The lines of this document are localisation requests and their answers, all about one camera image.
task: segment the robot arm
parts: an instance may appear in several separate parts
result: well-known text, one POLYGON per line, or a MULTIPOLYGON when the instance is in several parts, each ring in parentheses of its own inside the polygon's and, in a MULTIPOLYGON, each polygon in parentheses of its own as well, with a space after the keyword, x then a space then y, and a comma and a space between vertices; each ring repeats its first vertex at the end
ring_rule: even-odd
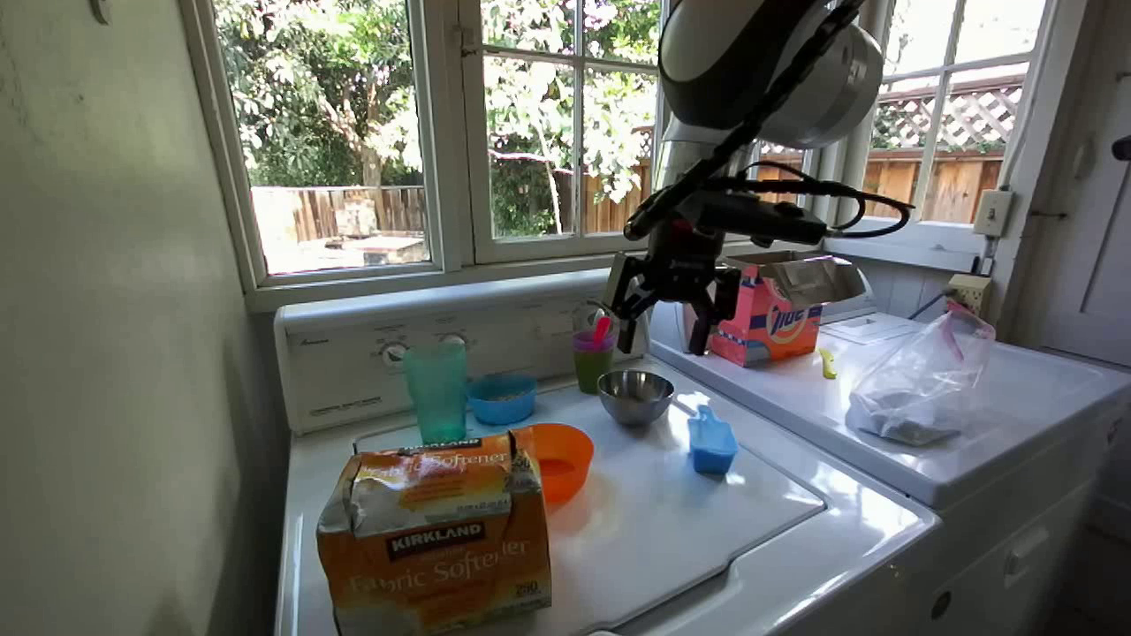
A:
POLYGON ((878 197, 809 178, 755 183, 724 173, 754 139, 814 147, 868 113, 882 65, 878 41, 853 24, 859 3, 681 0, 669 15, 662 84, 673 121, 654 159, 657 190, 627 224, 628 239, 647 237, 647 253, 617 257, 607 285, 622 349, 631 348, 635 319, 657 300, 693 304, 688 349, 708 349, 709 329, 733 319, 740 297, 740 273, 717 270, 724 233, 755 243, 815 243, 834 233, 795 205, 761 200, 755 190, 878 197))

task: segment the tree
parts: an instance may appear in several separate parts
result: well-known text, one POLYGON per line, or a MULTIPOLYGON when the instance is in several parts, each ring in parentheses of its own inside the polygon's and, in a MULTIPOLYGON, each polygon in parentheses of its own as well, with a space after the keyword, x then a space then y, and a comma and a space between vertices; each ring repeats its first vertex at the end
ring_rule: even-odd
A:
POLYGON ((256 183, 422 178, 400 0, 219 0, 215 24, 256 183))
MULTIPOLYGON (((574 0, 484 0, 489 46, 574 52, 574 0)), ((256 183, 417 183, 404 0, 219 0, 227 78, 256 183)), ((585 52, 651 59, 654 0, 585 0, 585 52)), ((585 146, 574 151, 574 67, 484 56, 495 226, 563 233, 570 171, 604 197, 635 186, 654 83, 585 72, 585 146)))

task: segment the red object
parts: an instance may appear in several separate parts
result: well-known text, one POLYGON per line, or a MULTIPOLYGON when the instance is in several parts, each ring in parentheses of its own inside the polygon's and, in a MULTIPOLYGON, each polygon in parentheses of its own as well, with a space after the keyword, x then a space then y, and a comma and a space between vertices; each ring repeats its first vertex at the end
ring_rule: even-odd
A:
POLYGON ((790 308, 755 264, 744 264, 736 319, 713 329, 708 349, 743 366, 806 358, 815 348, 819 312, 790 308))
POLYGON ((607 315, 602 315, 598 321, 592 321, 592 343, 607 343, 607 329, 612 329, 612 319, 607 315))

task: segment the teal cup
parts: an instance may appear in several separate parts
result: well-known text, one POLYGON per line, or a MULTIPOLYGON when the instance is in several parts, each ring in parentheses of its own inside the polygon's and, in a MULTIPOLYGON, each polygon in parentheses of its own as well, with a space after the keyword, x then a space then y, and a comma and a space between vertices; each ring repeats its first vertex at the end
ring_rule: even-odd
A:
POLYGON ((452 447, 468 438, 468 349, 445 343, 437 349, 411 349, 404 358, 417 427, 424 447, 452 447))

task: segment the orange bowl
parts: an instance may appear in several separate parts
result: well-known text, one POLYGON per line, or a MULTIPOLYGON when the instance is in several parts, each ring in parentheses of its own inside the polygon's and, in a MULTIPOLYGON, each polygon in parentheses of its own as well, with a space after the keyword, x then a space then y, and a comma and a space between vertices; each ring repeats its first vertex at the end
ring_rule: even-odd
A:
POLYGON ((591 478, 592 438, 570 425, 531 425, 515 430, 518 450, 539 469, 539 494, 555 509, 570 502, 591 478))

